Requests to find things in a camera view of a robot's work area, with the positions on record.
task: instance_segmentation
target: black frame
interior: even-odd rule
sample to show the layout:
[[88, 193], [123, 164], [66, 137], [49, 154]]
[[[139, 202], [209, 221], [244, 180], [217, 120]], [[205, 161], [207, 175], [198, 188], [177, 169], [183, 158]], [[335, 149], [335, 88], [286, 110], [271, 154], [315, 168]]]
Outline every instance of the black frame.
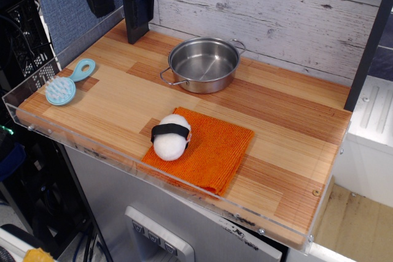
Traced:
[[379, 6], [378, 13], [376, 14], [374, 25], [368, 37], [362, 59], [360, 60], [359, 67], [357, 68], [355, 78], [352, 82], [351, 90], [349, 91], [344, 109], [351, 112], [354, 111], [357, 100], [362, 91], [364, 82], [367, 78], [368, 71], [370, 70], [376, 49], [378, 48], [379, 41], [381, 40], [387, 20], [391, 14], [393, 7], [393, 0], [382, 0]]

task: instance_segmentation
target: dispenser button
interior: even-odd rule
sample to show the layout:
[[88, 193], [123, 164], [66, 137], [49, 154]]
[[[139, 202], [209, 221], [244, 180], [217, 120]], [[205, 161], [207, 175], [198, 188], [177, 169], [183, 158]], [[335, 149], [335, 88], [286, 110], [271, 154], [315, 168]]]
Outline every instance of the dispenser button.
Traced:
[[145, 230], [143, 229], [143, 226], [140, 225], [140, 224], [138, 224], [138, 223], [136, 223], [134, 220], [133, 220], [133, 226], [134, 226], [134, 228], [135, 228], [135, 230], [136, 230], [137, 232], [139, 232], [139, 233], [141, 233], [141, 234], [144, 234], [144, 233], [145, 233]]
[[177, 256], [177, 250], [171, 244], [165, 242], [165, 249], [172, 255]]
[[154, 242], [157, 245], [161, 244], [161, 240], [158, 236], [156, 236], [154, 233], [151, 233], [150, 231], [148, 231], [149, 233], [149, 239]]

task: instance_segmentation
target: brush bristle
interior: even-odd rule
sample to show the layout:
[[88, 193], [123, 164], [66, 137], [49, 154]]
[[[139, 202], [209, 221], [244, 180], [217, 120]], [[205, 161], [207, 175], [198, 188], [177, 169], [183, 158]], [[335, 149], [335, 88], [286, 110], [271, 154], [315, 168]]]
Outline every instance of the brush bristle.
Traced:
[[46, 84], [46, 96], [49, 102], [61, 104], [74, 95], [74, 83], [63, 77], [51, 78]]

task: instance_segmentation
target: orange towel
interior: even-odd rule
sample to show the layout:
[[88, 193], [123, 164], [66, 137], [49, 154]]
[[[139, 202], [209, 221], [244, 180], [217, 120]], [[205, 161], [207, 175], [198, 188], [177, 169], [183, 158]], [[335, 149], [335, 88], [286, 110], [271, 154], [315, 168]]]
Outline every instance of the orange towel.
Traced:
[[254, 132], [182, 107], [175, 109], [174, 114], [182, 115], [191, 125], [189, 147], [179, 159], [163, 161], [151, 146], [142, 162], [222, 196]]

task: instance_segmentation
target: blue brush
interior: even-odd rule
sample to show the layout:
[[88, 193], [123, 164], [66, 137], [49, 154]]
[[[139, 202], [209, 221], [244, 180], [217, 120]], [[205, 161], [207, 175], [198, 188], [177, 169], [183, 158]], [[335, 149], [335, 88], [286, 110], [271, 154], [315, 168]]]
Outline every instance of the blue brush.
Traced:
[[85, 58], [78, 62], [71, 76], [52, 77], [47, 82], [45, 91], [48, 102], [55, 106], [62, 106], [72, 101], [76, 93], [75, 82], [87, 78], [94, 71], [95, 66], [93, 60]]

